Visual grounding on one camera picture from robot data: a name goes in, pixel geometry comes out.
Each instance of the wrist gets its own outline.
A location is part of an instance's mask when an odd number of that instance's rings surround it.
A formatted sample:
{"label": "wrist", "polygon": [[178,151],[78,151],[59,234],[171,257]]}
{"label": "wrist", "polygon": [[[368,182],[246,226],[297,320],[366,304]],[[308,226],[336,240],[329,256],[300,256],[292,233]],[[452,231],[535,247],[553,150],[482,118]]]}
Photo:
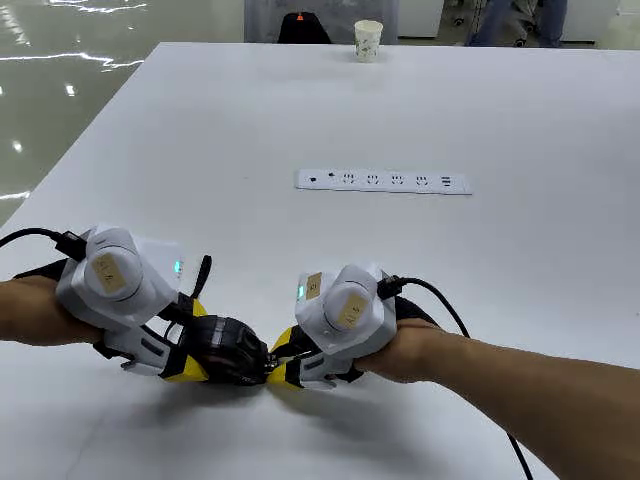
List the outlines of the wrist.
{"label": "wrist", "polygon": [[446,384],[447,374],[464,356],[470,340],[439,328],[424,332],[420,371],[422,381]]}

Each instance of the label sticker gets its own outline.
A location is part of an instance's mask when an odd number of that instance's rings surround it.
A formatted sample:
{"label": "label sticker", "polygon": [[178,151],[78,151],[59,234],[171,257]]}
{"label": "label sticker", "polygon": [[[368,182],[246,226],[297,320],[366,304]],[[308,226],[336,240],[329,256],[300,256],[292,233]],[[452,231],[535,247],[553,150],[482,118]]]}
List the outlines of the label sticker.
{"label": "label sticker", "polygon": [[307,300],[311,300],[320,295],[320,284],[322,283],[322,273],[316,273],[307,278]]}
{"label": "label sticker", "polygon": [[360,295],[352,293],[349,295],[347,303],[345,303],[344,308],[340,312],[338,324],[348,329],[355,328],[365,308],[367,308],[367,300]]}
{"label": "label sticker", "polygon": [[98,280],[100,280],[105,292],[117,292],[127,284],[122,273],[120,273],[116,261],[110,253],[105,253],[96,258],[91,263],[91,266],[93,267],[93,271],[96,272],[96,276]]}

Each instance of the table surface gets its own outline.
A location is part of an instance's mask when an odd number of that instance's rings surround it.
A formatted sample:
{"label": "table surface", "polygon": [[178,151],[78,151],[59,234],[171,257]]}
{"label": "table surface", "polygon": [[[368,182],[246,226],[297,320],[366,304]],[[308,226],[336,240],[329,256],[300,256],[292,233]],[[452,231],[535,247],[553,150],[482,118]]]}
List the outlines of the table surface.
{"label": "table surface", "polygon": [[[373,260],[439,285],[477,338],[640,367],[639,84],[630,52],[388,47],[361,65],[347,47],[161,44],[1,233],[173,239],[186,291],[210,253],[203,303],[268,343],[301,271]],[[475,193],[293,188],[298,168],[346,166],[464,173]],[[0,273],[54,258],[25,239]],[[0,363],[3,478],[522,475],[500,429],[436,385],[171,385],[85,345],[3,344]]]}

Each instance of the floor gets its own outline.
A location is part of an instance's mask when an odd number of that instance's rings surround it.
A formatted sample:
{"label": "floor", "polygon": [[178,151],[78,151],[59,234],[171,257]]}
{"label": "floor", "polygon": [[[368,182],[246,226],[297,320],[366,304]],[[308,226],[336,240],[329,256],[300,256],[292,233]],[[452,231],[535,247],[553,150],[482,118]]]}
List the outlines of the floor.
{"label": "floor", "polygon": [[[146,2],[0,0],[0,225],[159,41],[243,40],[240,0]],[[636,18],[612,26],[614,46]],[[438,39],[402,43],[454,45],[467,28],[445,15]]]}

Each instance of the forearm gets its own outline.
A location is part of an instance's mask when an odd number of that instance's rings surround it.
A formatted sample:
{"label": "forearm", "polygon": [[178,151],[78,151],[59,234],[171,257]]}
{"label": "forearm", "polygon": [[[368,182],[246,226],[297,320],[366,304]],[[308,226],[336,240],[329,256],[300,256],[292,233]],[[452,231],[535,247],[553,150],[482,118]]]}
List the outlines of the forearm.
{"label": "forearm", "polygon": [[563,479],[640,478],[640,373],[494,347],[444,332],[429,380],[455,391]]}
{"label": "forearm", "polygon": [[15,338],[13,319],[15,312],[15,288],[11,282],[0,282],[0,340]]}
{"label": "forearm", "polygon": [[30,345],[97,342],[102,332],[69,315],[55,296],[56,282],[27,277],[0,282],[0,340]]}

